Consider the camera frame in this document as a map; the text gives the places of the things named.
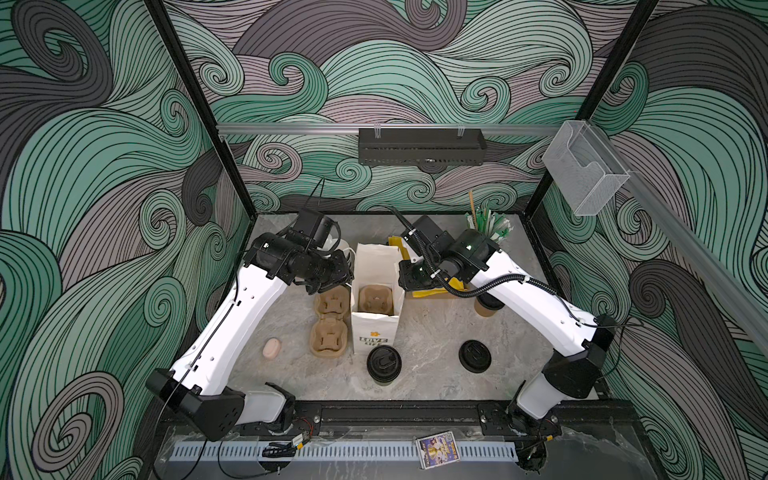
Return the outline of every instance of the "pink sponge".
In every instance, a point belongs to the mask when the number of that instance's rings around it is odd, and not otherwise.
[[[280,341],[278,339],[267,340],[264,351],[262,351],[264,358],[268,360],[274,359],[278,353],[280,353]]]

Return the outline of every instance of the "wave pattern wallpaper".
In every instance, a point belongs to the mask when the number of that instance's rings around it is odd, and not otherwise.
[[[2,476],[146,475],[248,219],[141,0],[0,2],[0,83]]]
[[[768,4],[710,4],[650,20],[594,121],[768,312]],[[553,186],[535,228],[575,304],[646,323],[607,380],[670,478],[763,480],[768,361],[685,252],[625,190],[577,218]]]
[[[680,0],[688,4],[694,0]],[[166,0],[219,122],[560,124],[635,1]],[[547,141],[488,138],[481,167],[364,167],[357,138],[232,135],[253,202],[327,211],[521,210]]]

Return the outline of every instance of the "black coffee cup lid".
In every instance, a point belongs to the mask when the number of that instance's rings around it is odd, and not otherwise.
[[[397,350],[389,345],[379,345],[368,354],[368,374],[377,382],[387,383],[397,378],[402,360]]]
[[[481,293],[477,297],[478,302],[487,310],[501,310],[505,304],[490,293]]]
[[[472,373],[483,373],[491,366],[491,351],[477,340],[467,340],[458,349],[458,360]]]

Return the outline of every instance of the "white paper bag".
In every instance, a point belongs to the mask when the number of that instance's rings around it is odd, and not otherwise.
[[[361,243],[355,255],[355,279],[352,281],[352,336],[354,353],[365,353],[379,345],[395,342],[400,310],[406,292],[397,284],[402,254],[398,247]],[[359,312],[360,289],[368,285],[383,285],[392,289],[395,314]]]

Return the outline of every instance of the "card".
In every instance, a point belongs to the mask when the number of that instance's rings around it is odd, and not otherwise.
[[[439,467],[460,460],[458,447],[451,432],[416,439],[416,448],[419,449],[422,468]]]

